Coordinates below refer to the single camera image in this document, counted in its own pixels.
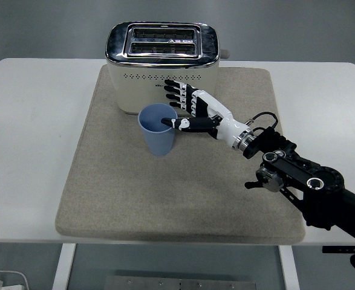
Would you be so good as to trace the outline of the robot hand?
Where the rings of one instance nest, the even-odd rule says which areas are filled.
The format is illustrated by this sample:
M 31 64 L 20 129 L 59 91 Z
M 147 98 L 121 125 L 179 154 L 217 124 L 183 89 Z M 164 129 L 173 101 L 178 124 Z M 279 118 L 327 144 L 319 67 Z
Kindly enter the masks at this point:
M 232 113 L 208 92 L 189 84 L 165 80 L 166 97 L 172 107 L 186 111 L 184 118 L 162 118 L 161 122 L 183 132 L 206 132 L 235 149 L 244 151 L 254 137 L 248 125 L 236 121 Z

